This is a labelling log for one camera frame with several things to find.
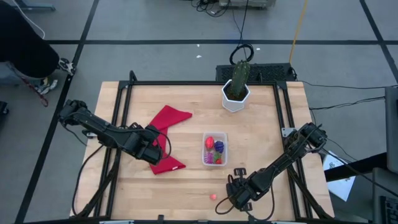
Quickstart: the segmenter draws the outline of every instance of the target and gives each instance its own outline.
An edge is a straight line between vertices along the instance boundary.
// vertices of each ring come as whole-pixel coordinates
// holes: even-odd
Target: black electronic device
[[[307,123],[299,130],[293,130],[284,139],[286,151],[267,168],[259,169],[247,178],[243,178],[246,171],[240,170],[236,170],[235,173],[240,175],[239,178],[233,179],[228,176],[226,189],[229,201],[241,211],[250,209],[247,206],[250,199],[259,200],[269,191],[272,181],[278,174],[307,153],[318,152],[326,144],[326,139],[326,132],[313,123]]]
[[[217,65],[216,81],[228,81],[232,78],[234,65]],[[296,74],[289,63],[250,64],[248,83],[295,81]]]
[[[153,146],[159,131],[152,125],[145,129],[137,123],[129,127],[115,127],[92,114],[86,103],[78,100],[68,100],[58,117],[63,126],[81,125],[95,133],[104,146],[120,149],[136,159],[157,165],[162,158],[159,145]]]
[[[398,200],[380,196],[382,224],[398,223]]]

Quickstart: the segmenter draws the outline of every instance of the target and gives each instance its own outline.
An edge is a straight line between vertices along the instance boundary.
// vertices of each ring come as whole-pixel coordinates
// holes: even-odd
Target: sneaker
[[[40,85],[35,86],[35,89],[41,95],[46,95],[58,85],[58,80],[53,80],[49,77],[44,78]]]
[[[76,73],[76,67],[66,58],[60,58],[60,60],[58,61],[57,69],[65,71],[69,75],[74,75]]]

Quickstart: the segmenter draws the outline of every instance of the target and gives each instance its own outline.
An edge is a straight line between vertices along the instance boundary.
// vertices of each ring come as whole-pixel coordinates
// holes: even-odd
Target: yellow cable
[[[303,22],[303,17],[304,17],[304,14],[305,14],[305,10],[307,9],[307,3],[308,3],[308,0],[305,0],[303,10],[301,11],[300,19],[298,20],[296,32],[294,34],[292,49],[290,50],[290,55],[289,55],[289,63],[290,64],[292,64],[292,57],[293,57],[294,47],[295,47],[295,44],[296,44],[297,36],[300,33],[301,23]]]

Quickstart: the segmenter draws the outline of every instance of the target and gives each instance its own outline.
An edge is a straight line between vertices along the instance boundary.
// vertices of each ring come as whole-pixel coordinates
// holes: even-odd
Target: plastic container
[[[207,137],[213,137],[214,142],[216,141],[222,141],[224,143],[224,152],[221,153],[221,160],[223,161],[222,164],[207,164],[205,162],[205,154],[207,152],[215,152],[214,148],[212,150],[207,150],[205,146],[205,141]],[[205,166],[225,166],[226,163],[228,162],[228,139],[226,137],[226,133],[221,133],[221,132],[213,132],[213,133],[204,133],[203,134],[203,140],[201,144],[201,161],[203,165]]]

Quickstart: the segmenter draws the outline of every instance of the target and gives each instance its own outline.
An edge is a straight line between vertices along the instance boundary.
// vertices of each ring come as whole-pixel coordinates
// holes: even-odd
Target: green cactus
[[[247,61],[240,61],[235,65],[232,74],[232,81],[228,88],[228,98],[230,100],[243,100],[245,94],[245,84],[248,81],[250,64]]]

